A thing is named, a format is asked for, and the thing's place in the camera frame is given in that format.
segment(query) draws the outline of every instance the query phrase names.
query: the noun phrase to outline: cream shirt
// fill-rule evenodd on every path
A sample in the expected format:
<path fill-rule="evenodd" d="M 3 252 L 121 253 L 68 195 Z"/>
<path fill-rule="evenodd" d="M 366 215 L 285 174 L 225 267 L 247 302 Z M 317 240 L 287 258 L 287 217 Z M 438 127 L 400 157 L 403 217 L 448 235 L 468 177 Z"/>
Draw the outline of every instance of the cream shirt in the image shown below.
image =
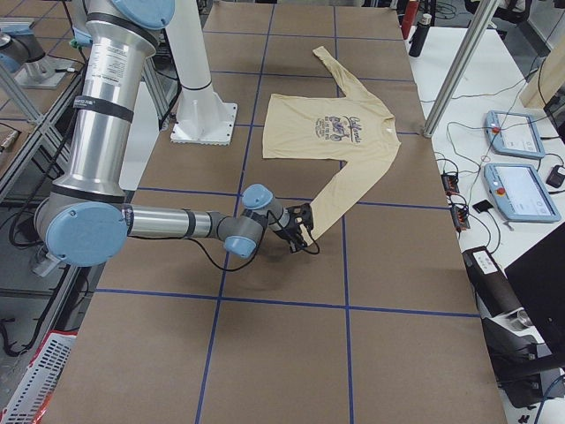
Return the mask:
<path fill-rule="evenodd" d="M 395 117 L 324 47 L 313 51 L 344 98 L 272 95 L 263 132 L 263 157 L 335 159 L 347 164 L 312 201 L 318 239 L 379 181 L 400 147 Z"/>

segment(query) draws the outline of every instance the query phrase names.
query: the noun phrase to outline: brown table surface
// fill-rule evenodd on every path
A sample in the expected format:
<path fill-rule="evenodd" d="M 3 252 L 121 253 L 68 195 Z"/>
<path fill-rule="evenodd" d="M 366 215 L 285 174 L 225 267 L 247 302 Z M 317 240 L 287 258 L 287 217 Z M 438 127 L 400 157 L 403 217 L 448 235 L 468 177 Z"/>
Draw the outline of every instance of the brown table surface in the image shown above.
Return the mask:
<path fill-rule="evenodd" d="M 43 424 L 506 422 L 396 13 L 216 3 L 205 39 L 215 90 L 239 105 L 231 145 L 164 132 L 134 202 L 238 214 L 256 182 L 285 204 L 314 197 L 338 163 L 260 147 L 271 93 L 337 95 L 320 45 L 395 113 L 399 155 L 318 256 L 268 233 L 251 266 L 225 273 L 192 243 L 129 240 Z"/>

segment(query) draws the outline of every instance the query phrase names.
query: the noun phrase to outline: white table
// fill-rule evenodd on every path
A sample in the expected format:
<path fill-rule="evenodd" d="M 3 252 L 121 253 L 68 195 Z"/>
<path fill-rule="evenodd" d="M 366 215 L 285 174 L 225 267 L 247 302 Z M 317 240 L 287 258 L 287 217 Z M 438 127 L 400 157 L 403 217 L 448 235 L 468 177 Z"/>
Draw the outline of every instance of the white table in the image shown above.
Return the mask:
<path fill-rule="evenodd" d="M 440 91 L 441 84 L 456 55 L 464 33 L 465 30 L 461 28 L 430 28 L 420 57 L 411 57 L 414 80 L 418 84 L 418 94 L 423 101 L 422 108 L 425 116 L 427 116 L 433 105 L 432 102 L 427 101 L 434 100 Z M 504 88 L 514 86 L 520 80 L 523 80 L 523 75 L 518 70 L 499 35 L 494 30 L 488 30 L 473 55 L 454 97 L 459 95 L 494 94 Z M 497 95 L 464 97 L 452 100 L 433 135 L 434 150 L 455 162 L 460 171 L 477 171 L 477 165 L 455 154 L 447 135 L 448 123 L 457 122 L 474 128 L 483 127 L 485 125 L 485 115 L 489 110 L 511 110 L 512 112 L 529 113 L 536 119 L 543 118 L 546 115 L 543 110 L 526 109 L 520 103 L 519 98 L 517 98 L 518 93 L 524 88 L 525 84 L 523 80 L 514 88 Z M 547 118 L 536 122 L 536 125 L 541 137 L 557 136 L 557 132 Z M 486 154 L 489 146 L 484 130 L 470 130 L 460 125 L 450 125 L 449 132 L 458 153 L 481 163 L 481 157 Z M 554 153 L 565 158 L 565 146 L 561 140 L 544 140 L 543 144 L 547 153 Z M 488 158 L 491 163 L 531 163 L 534 166 L 538 164 L 538 161 L 497 155 L 492 149 L 488 152 Z M 553 156 L 547 156 L 542 161 L 539 175 L 543 180 L 546 179 L 551 168 L 557 163 L 559 163 L 559 159 Z M 438 165 L 440 170 L 443 170 L 444 162 L 439 161 Z M 455 169 L 450 163 L 445 163 L 445 165 L 446 170 Z M 470 205 L 489 199 L 482 170 L 474 185 L 473 181 L 476 178 L 476 174 L 463 173 L 460 174 L 459 178 L 460 192 Z M 552 196 L 552 199 L 560 210 L 561 215 L 565 216 L 565 193 Z M 492 250 L 498 241 L 498 234 L 493 220 L 486 213 L 479 215 L 472 209 L 471 212 L 490 229 L 493 241 L 489 247 Z M 559 223 L 510 223 L 506 225 L 506 220 L 496 208 L 491 209 L 491 213 L 501 229 L 501 245 L 493 257 L 503 269 L 562 223 L 561 220 Z M 487 231 L 480 223 L 470 218 L 470 224 L 471 229 L 463 231 L 459 239 L 462 251 L 476 246 L 483 246 L 488 240 Z M 536 410 L 515 409 L 503 393 L 502 396 L 505 400 L 508 423 L 517 422 L 522 415 L 530 415 L 530 422 L 533 422 Z M 563 423 L 564 416 L 565 400 L 552 400 L 544 406 L 539 424 L 561 424 Z"/>

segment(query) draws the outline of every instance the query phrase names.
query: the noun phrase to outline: shirt sleeve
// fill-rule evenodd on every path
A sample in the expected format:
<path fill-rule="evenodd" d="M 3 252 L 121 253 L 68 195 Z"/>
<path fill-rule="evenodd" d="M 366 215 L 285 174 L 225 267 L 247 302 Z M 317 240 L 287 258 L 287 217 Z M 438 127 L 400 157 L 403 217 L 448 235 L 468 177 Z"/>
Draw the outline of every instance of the shirt sleeve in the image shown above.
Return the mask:
<path fill-rule="evenodd" d="M 331 72 L 335 82 L 347 97 L 358 100 L 374 100 L 377 98 L 375 95 L 371 94 L 363 84 L 361 84 L 355 75 L 345 69 L 342 64 L 337 62 L 329 54 L 325 47 L 318 47 L 313 50 L 313 54 L 316 55 L 324 66 L 326 66 L 328 71 Z"/>

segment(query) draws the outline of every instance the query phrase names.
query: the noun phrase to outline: white crate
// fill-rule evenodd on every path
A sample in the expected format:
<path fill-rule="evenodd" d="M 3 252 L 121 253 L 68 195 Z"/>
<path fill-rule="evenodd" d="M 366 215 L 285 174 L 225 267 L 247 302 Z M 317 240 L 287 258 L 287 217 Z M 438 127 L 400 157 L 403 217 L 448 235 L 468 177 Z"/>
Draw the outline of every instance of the white crate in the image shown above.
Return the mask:
<path fill-rule="evenodd" d="M 53 392 L 76 339 L 74 333 L 51 331 L 43 340 L 8 405 L 0 424 L 32 424 Z"/>

